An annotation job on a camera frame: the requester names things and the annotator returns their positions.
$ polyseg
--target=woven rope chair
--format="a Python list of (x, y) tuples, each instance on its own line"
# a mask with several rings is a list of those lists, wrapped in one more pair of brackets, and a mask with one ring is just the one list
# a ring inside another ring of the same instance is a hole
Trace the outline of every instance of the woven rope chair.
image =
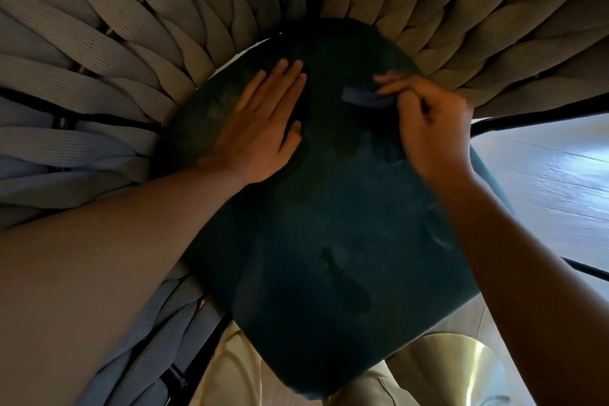
[[(609, 92), (609, 0), (0, 0), (0, 229), (146, 181), (188, 96), (306, 16), (376, 26), (476, 117)], [(180, 396), (224, 321), (204, 297), (178, 264), (77, 404)]]

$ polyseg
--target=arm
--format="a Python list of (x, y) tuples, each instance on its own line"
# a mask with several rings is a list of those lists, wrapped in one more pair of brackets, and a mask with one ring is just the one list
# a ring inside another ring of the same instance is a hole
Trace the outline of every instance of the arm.
[(261, 71), (196, 167), (0, 234), (3, 402), (76, 400), (201, 227), (290, 159), (301, 68)]
[(605, 402), (609, 304), (514, 219), (473, 172), (467, 102), (420, 77), (377, 81), (385, 84), (382, 94), (401, 92), (405, 152), (446, 209), (537, 404)]

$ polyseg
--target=forearm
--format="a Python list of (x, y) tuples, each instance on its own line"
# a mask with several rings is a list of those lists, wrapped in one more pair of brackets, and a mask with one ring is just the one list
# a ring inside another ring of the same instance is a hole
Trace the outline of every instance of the forearm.
[(72, 404), (242, 186), (226, 170), (197, 167), (2, 233), (1, 311), (11, 318), (0, 337), (4, 399)]
[(434, 190), (539, 406), (607, 395), (609, 305), (517, 222), (482, 180)]

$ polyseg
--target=dark green seat cushion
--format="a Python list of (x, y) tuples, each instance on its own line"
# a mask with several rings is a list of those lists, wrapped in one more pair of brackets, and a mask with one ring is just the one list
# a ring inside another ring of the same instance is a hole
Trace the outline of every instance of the dark green seat cushion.
[(156, 150), (154, 176), (209, 151), (248, 81), (282, 57), (303, 60), (308, 73), (293, 113), (303, 141), (282, 171), (220, 209), (185, 258), (278, 377), (320, 398), (478, 289), (434, 197), (406, 160), (388, 157), (395, 110), (340, 100), (346, 85), (374, 74), (417, 72), (368, 25), (308, 22), (247, 52), (175, 116)]

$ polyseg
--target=hand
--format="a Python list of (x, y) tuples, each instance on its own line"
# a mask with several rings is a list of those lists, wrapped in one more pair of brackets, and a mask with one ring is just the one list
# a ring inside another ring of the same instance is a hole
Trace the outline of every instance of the hand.
[(398, 95), (404, 152), (433, 189), (471, 177), (469, 127), (473, 108), (465, 99), (420, 76), (387, 73), (375, 76), (381, 95)]
[(306, 83), (303, 63), (287, 68), (281, 59), (266, 77), (260, 71), (250, 81), (218, 136), (212, 159), (239, 176), (244, 185), (261, 182), (287, 164), (302, 137), (294, 121), (285, 135), (287, 121)]

